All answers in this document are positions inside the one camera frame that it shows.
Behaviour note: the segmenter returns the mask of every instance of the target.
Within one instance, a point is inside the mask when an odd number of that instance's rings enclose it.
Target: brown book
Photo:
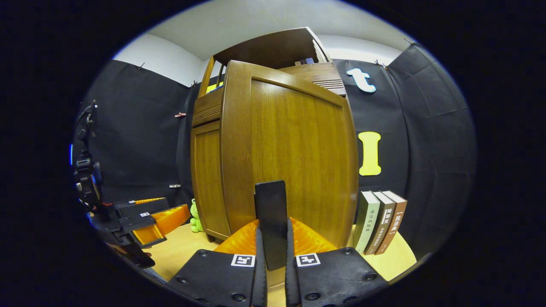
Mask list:
[[[398,231],[398,228],[400,228],[400,223],[402,222],[402,217],[404,216],[404,212],[406,211],[406,205],[408,203],[407,200],[392,193],[391,191],[383,192],[383,194],[396,203],[396,209],[394,209],[394,215],[391,219],[387,234],[385,235],[381,246],[379,247],[379,249],[377,249],[376,255],[384,253],[385,250],[387,250],[387,248],[389,247],[390,243],[393,241],[394,235]]]
[[[381,203],[379,204],[377,221],[371,236],[372,240],[370,240],[368,246],[365,249],[365,255],[374,254],[377,249],[379,249],[381,242],[387,234],[387,230],[390,226],[390,220],[394,213],[394,208],[396,207],[396,203],[390,200],[383,193],[374,192],[373,194],[379,199]]]

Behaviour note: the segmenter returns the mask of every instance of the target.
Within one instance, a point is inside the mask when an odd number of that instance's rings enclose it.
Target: wooden table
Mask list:
[[[350,247],[353,247],[352,233],[349,237]],[[221,241],[209,242],[204,232],[193,233],[190,224],[178,227],[166,237],[167,241],[154,245],[145,251],[151,253],[152,259],[156,262],[152,268],[167,281],[182,268],[197,250],[214,250],[221,243]],[[399,233],[395,234],[384,254],[362,256],[387,281],[397,277],[416,262],[415,255]],[[285,307],[285,300],[283,286],[270,288],[268,306]]]

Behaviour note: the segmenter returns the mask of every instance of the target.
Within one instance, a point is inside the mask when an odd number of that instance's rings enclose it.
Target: wooden panel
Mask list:
[[[219,129],[219,121],[192,129],[190,155],[195,204],[203,230],[226,239],[231,232],[222,191]]]
[[[313,34],[308,27],[249,39],[214,55],[214,58],[222,64],[228,64],[229,61],[234,60],[274,69],[293,66],[295,61],[309,57],[318,63],[313,45]]]
[[[341,80],[340,74],[332,62],[291,66],[279,70],[311,82]]]
[[[313,83],[341,96],[345,96],[347,93],[341,79],[314,81]]]
[[[330,57],[330,55],[328,54],[328,52],[326,52],[326,48],[324,48],[324,45],[322,44],[322,42],[318,39],[318,37],[315,35],[315,33],[313,31],[311,31],[311,29],[309,29],[309,32],[311,34],[311,36],[313,36],[313,39],[317,42],[317,45],[319,46],[319,48],[321,49],[322,53],[324,54],[324,56],[326,57],[326,60],[328,62],[333,62],[332,61],[332,58]]]
[[[220,118],[222,94],[223,90],[218,89],[201,98],[197,98],[193,109],[192,127],[218,120]]]
[[[201,87],[199,88],[199,94],[197,94],[197,98],[201,98],[206,95],[206,88],[209,84],[210,75],[212,74],[212,69],[214,68],[215,61],[216,60],[214,59],[214,56],[211,56],[209,64],[206,67],[205,74],[203,74],[203,80],[201,81]]]
[[[346,246],[356,210],[356,144],[346,99],[278,70],[231,61],[221,163],[232,232],[255,219],[254,184],[284,180],[288,215]]]

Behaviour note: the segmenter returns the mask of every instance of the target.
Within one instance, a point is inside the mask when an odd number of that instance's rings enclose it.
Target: black backdrop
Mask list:
[[[359,176],[359,189],[391,190],[408,199],[400,233],[420,259],[448,238],[471,190],[476,141],[466,102],[445,69],[419,45],[408,44],[387,67],[353,60],[334,64],[347,89],[359,166],[358,134],[381,135],[381,173]],[[353,68],[371,76],[374,93],[358,89],[347,75]],[[190,203],[189,136],[199,88],[120,61],[104,68],[80,109],[93,99],[99,105],[90,151],[103,168],[106,202],[167,197],[171,206]],[[178,112],[186,116],[175,118]],[[74,158],[79,151],[75,141]]]

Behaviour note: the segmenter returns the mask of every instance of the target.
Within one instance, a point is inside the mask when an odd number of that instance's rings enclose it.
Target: green book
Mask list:
[[[359,198],[360,208],[353,233],[353,246],[359,253],[363,253],[370,241],[380,202],[371,191],[362,191]]]

